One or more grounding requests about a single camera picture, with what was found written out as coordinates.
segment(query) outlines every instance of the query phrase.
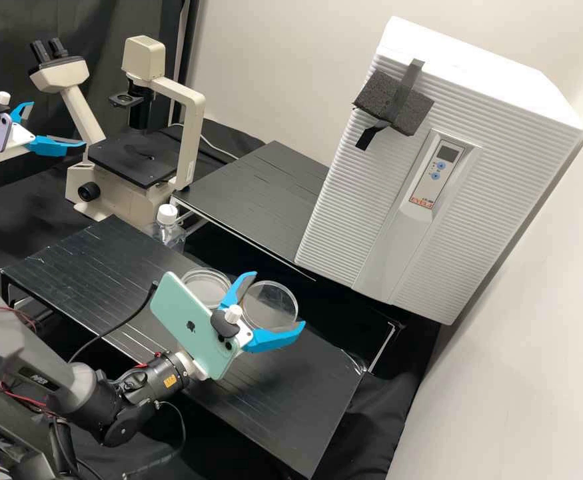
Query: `foam pad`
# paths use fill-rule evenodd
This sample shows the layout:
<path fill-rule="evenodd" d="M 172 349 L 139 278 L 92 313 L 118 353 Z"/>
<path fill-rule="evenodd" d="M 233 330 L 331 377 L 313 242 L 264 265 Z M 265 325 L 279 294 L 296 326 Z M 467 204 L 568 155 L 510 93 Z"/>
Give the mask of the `foam pad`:
<path fill-rule="evenodd" d="M 397 117 L 388 118 L 394 99 L 406 96 Z M 400 133 L 412 136 L 433 106 L 433 100 L 426 95 L 403 85 L 399 80 L 376 70 L 353 104 L 369 115 L 386 120 Z"/>

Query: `incubator display screen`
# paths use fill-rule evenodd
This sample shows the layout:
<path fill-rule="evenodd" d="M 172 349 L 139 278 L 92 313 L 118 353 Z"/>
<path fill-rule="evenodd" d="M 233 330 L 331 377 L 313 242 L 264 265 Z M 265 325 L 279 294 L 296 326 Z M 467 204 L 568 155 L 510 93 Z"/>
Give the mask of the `incubator display screen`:
<path fill-rule="evenodd" d="M 458 157 L 458 151 L 454 150 L 453 148 L 445 147 L 444 145 L 440 146 L 440 150 L 438 150 L 437 157 L 442 160 L 446 160 L 447 162 L 455 162 L 456 158 Z"/>

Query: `microscope stage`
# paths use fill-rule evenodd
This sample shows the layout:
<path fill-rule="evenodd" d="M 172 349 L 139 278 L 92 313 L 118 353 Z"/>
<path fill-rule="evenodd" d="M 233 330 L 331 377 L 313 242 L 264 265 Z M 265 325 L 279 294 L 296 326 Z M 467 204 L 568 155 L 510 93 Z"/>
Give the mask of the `microscope stage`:
<path fill-rule="evenodd" d="M 89 159 L 99 167 L 148 189 L 176 174 L 180 142 L 163 131 L 128 131 L 94 143 Z"/>

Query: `black backdrop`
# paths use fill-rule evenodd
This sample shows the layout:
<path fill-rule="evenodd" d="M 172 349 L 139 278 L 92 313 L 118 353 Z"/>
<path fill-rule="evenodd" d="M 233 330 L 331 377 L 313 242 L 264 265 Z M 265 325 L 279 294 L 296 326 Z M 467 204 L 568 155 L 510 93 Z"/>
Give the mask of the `black backdrop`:
<path fill-rule="evenodd" d="M 126 89 L 121 71 L 127 37 L 148 35 L 167 47 L 166 74 L 173 75 L 179 15 L 184 0 L 0 0 L 0 90 L 11 106 L 34 101 L 28 129 L 36 135 L 76 137 L 60 95 L 41 93 L 29 79 L 36 61 L 29 48 L 35 39 L 60 37 L 71 55 L 81 55 L 90 77 L 81 89 L 106 135 L 120 131 L 127 112 L 107 102 Z M 166 125 L 169 101 L 159 98 L 150 127 Z M 0 163 L 0 185 L 32 175 L 59 159 L 23 155 Z"/>

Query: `plastic bottle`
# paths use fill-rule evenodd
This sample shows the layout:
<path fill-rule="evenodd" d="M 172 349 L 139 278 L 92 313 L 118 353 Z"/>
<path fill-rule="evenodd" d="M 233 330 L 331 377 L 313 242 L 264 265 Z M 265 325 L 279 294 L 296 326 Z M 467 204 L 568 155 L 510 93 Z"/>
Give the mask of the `plastic bottle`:
<path fill-rule="evenodd" d="M 165 203 L 158 207 L 156 221 L 144 228 L 145 233 L 172 250 L 182 251 L 187 232 L 176 224 L 176 218 L 178 209 Z"/>

